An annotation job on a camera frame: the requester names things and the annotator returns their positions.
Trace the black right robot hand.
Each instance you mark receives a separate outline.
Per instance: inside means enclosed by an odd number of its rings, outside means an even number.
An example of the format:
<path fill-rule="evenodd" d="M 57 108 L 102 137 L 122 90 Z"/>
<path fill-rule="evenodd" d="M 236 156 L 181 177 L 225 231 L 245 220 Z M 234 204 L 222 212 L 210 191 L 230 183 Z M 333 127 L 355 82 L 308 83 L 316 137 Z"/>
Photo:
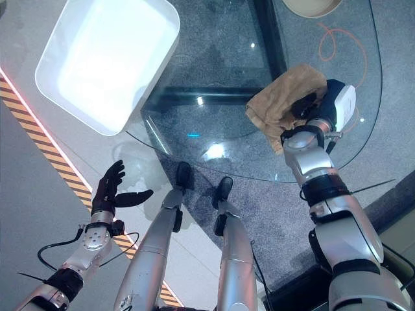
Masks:
<path fill-rule="evenodd" d="M 290 111 L 297 119 L 325 120 L 332 132 L 341 132 L 355 111 L 356 90 L 352 85 L 329 79 L 322 94 L 313 91 L 297 100 Z"/>

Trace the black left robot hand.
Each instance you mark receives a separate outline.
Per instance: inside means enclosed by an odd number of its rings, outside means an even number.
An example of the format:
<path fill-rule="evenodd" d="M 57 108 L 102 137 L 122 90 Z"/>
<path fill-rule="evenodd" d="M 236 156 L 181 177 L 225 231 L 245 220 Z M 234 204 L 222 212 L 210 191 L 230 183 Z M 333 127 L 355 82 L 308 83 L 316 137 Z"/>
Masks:
<path fill-rule="evenodd" d="M 95 197 L 92 199 L 91 215 L 109 212 L 115 216 L 116 208 L 134 207 L 147 201 L 154 191 L 117 193 L 118 186 L 126 175 L 122 160 L 116 161 L 100 179 Z"/>

